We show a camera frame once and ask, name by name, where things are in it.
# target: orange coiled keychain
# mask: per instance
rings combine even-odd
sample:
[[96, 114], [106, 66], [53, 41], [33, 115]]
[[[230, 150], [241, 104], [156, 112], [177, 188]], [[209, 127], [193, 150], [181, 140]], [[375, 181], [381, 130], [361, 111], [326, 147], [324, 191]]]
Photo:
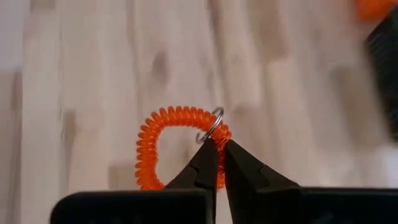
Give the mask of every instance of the orange coiled keychain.
[[146, 125], [141, 126], [137, 141], [137, 164], [136, 178], [141, 189], [160, 190], [164, 184], [157, 178], [155, 168], [158, 161], [156, 143], [160, 132], [169, 126], [188, 126], [206, 131], [206, 134], [199, 138], [197, 143], [204, 142], [209, 136], [215, 141], [218, 151], [218, 175], [217, 189], [223, 188], [224, 182], [224, 145], [231, 137], [228, 125], [221, 121], [224, 114], [223, 108], [217, 108], [212, 113], [195, 107], [181, 106], [175, 109], [169, 106], [159, 113], [152, 112], [152, 119], [145, 120]]

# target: wooden floor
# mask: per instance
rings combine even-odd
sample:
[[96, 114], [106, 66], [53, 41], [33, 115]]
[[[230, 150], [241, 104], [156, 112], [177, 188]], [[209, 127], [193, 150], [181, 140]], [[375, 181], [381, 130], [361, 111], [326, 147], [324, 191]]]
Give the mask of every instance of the wooden floor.
[[[0, 39], [16, 52], [0, 63], [0, 223], [46, 223], [82, 190], [137, 189], [139, 126], [169, 105], [223, 106], [233, 139], [301, 185], [398, 187], [363, 49], [374, 24], [353, 1], [16, 2], [0, 0], [21, 9], [0, 23], [21, 27]], [[162, 133], [161, 180], [195, 134]], [[217, 222], [231, 223], [225, 190]]]

